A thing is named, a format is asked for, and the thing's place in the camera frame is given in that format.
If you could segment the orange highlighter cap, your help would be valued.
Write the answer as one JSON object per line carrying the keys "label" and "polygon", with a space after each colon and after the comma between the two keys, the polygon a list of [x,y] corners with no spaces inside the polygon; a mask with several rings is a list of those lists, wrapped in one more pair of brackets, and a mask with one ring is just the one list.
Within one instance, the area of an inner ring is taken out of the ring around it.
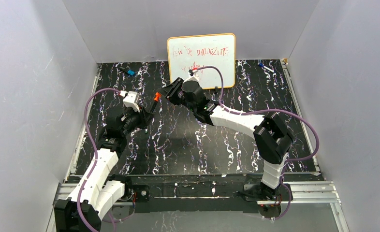
{"label": "orange highlighter cap", "polygon": [[161,98],[161,94],[159,92],[155,93],[154,101],[158,102]]}

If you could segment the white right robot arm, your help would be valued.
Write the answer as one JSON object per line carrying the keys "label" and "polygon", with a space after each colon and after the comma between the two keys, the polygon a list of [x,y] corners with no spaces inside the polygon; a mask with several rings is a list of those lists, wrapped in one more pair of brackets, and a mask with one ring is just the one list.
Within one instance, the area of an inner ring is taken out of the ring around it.
{"label": "white right robot arm", "polygon": [[253,138],[264,160],[263,176],[255,191],[243,192],[243,195],[256,199],[276,198],[293,141],[291,131],[277,113],[265,116],[232,114],[218,101],[209,100],[195,79],[178,78],[158,89],[158,93],[174,105],[185,106],[201,123],[227,127]]}

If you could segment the black orange highlighter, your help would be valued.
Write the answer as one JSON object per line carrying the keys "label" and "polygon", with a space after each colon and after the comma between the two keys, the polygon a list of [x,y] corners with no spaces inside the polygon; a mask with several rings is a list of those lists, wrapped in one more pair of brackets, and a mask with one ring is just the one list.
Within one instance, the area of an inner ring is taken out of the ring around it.
{"label": "black orange highlighter", "polygon": [[155,111],[155,108],[156,108],[158,102],[159,102],[158,100],[153,100],[151,102],[150,108],[148,110],[149,113],[153,113]]}

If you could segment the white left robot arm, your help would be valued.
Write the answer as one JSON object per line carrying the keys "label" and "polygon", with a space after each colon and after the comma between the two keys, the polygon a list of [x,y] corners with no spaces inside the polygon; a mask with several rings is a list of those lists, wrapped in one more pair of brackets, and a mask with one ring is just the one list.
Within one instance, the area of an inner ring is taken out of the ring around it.
{"label": "white left robot arm", "polygon": [[127,147],[127,137],[136,129],[146,129],[153,117],[153,111],[144,107],[109,112],[87,171],[68,197],[54,206],[58,232],[100,231],[104,216],[126,194],[127,181],[110,172]]}

